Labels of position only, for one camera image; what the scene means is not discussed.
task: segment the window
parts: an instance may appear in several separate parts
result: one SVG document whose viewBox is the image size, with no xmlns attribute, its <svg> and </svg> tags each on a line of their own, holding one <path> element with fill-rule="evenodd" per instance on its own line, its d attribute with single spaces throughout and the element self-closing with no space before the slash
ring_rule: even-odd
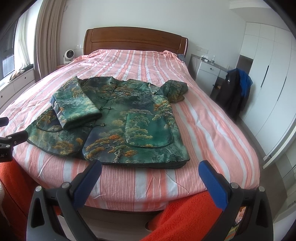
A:
<svg viewBox="0 0 296 241">
<path fill-rule="evenodd" d="M 0 41 L 0 80 L 15 70 L 14 44 L 17 21 Z"/>
</svg>

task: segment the black wardrobe handle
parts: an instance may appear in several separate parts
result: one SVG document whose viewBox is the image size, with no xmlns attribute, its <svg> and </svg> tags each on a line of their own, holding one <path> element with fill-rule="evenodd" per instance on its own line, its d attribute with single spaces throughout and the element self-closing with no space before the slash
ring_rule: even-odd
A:
<svg viewBox="0 0 296 241">
<path fill-rule="evenodd" d="M 283 87 L 281 88 L 281 92 L 283 91 L 283 88 L 284 88 L 284 85 L 285 85 L 285 83 L 286 83 L 286 80 L 287 80 L 287 76 L 286 76 L 286 78 L 285 78 L 285 82 L 284 82 L 284 84 L 283 84 Z"/>
<path fill-rule="evenodd" d="M 263 79 L 263 81 L 262 81 L 262 84 L 261 84 L 260 88 L 262 88 L 262 85 L 263 85 L 264 80 L 265 80 L 265 78 L 266 78 L 266 75 L 267 75 L 268 69 L 269 69 L 269 65 L 267 66 L 267 70 L 266 70 L 266 73 L 265 73 L 265 76 L 264 76 L 264 79 Z"/>
</svg>

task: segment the fan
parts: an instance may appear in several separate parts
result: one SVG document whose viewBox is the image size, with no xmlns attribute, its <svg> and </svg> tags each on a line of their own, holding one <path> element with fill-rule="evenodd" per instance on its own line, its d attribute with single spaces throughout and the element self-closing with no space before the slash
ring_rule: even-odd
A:
<svg viewBox="0 0 296 241">
<path fill-rule="evenodd" d="M 74 51 L 69 49 L 64 54 L 64 64 L 70 63 L 74 59 Z"/>
</svg>

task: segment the curtain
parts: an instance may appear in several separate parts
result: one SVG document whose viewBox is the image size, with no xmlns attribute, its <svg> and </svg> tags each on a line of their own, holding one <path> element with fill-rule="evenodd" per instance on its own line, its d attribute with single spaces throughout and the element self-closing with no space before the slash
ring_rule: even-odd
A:
<svg viewBox="0 0 296 241">
<path fill-rule="evenodd" d="M 59 32 L 66 0 L 43 0 L 37 18 L 34 40 L 36 81 L 56 70 Z"/>
<path fill-rule="evenodd" d="M 15 70 L 23 69 L 30 64 L 29 55 L 25 41 L 25 25 L 27 21 L 28 11 L 23 13 L 18 22 L 15 31 L 15 45 L 14 45 L 14 58 Z"/>
</svg>

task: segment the metal screw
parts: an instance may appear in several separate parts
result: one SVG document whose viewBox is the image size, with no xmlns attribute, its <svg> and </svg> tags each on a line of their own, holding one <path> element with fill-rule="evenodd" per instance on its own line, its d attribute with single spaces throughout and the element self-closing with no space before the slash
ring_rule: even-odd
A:
<svg viewBox="0 0 296 241">
<path fill-rule="evenodd" d="M 259 187 L 259 191 L 260 191 L 260 192 L 264 192 L 264 191 L 265 191 L 265 188 L 260 186 L 260 187 Z"/>
<path fill-rule="evenodd" d="M 70 186 L 70 183 L 65 182 L 62 184 L 62 188 L 68 188 Z"/>
<path fill-rule="evenodd" d="M 39 191 L 41 191 L 41 189 L 42 189 L 42 187 L 41 187 L 41 186 L 38 186 L 38 187 L 36 187 L 36 188 L 35 188 L 36 192 L 39 192 Z"/>
<path fill-rule="evenodd" d="M 239 185 L 237 183 L 231 183 L 231 187 L 237 189 L 239 188 Z"/>
</svg>

